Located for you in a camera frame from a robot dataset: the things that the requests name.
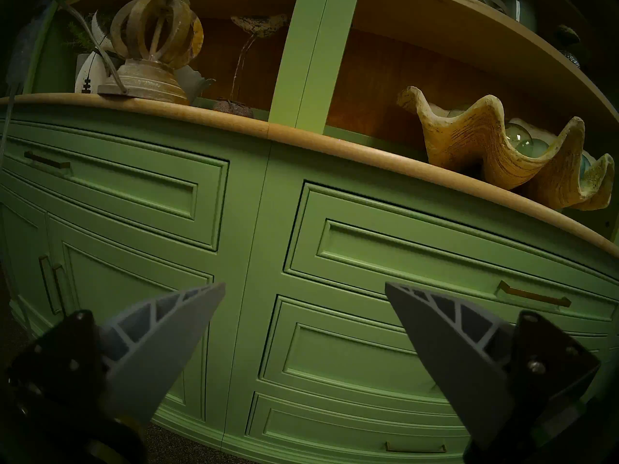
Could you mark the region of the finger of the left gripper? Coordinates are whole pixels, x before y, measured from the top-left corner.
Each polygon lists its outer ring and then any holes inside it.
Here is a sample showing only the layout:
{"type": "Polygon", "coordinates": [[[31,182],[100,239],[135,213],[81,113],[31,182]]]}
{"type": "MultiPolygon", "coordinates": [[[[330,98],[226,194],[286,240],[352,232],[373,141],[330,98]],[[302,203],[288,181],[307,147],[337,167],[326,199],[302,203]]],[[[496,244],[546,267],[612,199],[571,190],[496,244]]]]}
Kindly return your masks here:
{"type": "Polygon", "coordinates": [[[23,87],[34,56],[35,43],[43,26],[46,14],[51,9],[51,1],[43,1],[35,9],[34,15],[20,29],[11,51],[7,67],[7,86],[23,87]]]}

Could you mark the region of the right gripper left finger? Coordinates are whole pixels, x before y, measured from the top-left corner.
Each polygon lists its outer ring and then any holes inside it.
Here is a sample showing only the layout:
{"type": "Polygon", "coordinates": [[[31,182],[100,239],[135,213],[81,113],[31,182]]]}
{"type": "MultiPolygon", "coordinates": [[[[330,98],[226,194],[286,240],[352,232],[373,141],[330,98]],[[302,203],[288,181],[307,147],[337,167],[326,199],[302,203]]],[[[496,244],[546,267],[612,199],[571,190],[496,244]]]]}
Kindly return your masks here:
{"type": "Polygon", "coordinates": [[[75,311],[5,370],[5,449],[145,449],[154,416],[225,296],[208,284],[133,304],[104,324],[75,311]]]}

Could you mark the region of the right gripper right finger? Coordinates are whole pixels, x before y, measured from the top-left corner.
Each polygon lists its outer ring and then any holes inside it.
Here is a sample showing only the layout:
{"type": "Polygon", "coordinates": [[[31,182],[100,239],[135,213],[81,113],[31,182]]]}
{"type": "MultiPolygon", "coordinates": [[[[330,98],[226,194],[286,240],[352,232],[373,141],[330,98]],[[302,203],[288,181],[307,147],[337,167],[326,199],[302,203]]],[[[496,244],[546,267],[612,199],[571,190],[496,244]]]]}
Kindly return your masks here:
{"type": "Polygon", "coordinates": [[[471,441],[540,449],[579,419],[600,360],[546,317],[515,324],[474,303],[400,283],[386,297],[471,441]]]}

